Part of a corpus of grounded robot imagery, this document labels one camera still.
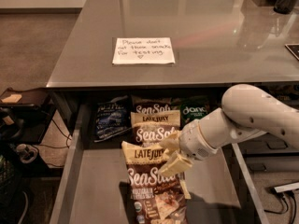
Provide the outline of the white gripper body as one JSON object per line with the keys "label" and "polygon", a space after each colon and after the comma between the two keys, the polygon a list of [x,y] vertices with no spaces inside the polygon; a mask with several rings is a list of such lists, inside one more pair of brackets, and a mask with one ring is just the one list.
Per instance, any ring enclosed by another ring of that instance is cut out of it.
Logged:
{"label": "white gripper body", "polygon": [[188,157],[199,161],[215,155],[218,151],[209,145],[202,135],[199,119],[195,119],[183,127],[180,132],[179,146]]}

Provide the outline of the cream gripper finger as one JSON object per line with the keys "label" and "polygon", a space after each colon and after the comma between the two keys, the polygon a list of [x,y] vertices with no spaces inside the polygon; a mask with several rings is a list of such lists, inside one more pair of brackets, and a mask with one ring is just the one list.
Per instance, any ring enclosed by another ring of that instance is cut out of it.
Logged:
{"label": "cream gripper finger", "polygon": [[175,151],[180,150],[179,138],[180,131],[174,131],[159,143],[159,145],[163,148],[165,155],[170,156]]}
{"label": "cream gripper finger", "polygon": [[159,169],[158,174],[170,177],[185,172],[192,167],[192,162],[183,154],[174,152],[169,160]]}

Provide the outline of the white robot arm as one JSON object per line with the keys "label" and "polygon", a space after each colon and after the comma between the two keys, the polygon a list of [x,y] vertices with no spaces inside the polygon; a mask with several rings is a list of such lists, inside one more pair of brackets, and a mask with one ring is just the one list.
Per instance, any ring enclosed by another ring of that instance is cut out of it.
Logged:
{"label": "white robot arm", "polygon": [[203,161],[221,147],[265,133],[299,148],[299,110],[255,86],[234,85],[223,94],[221,107],[160,143],[166,164],[158,174],[170,177],[183,173],[192,167],[192,160]]}

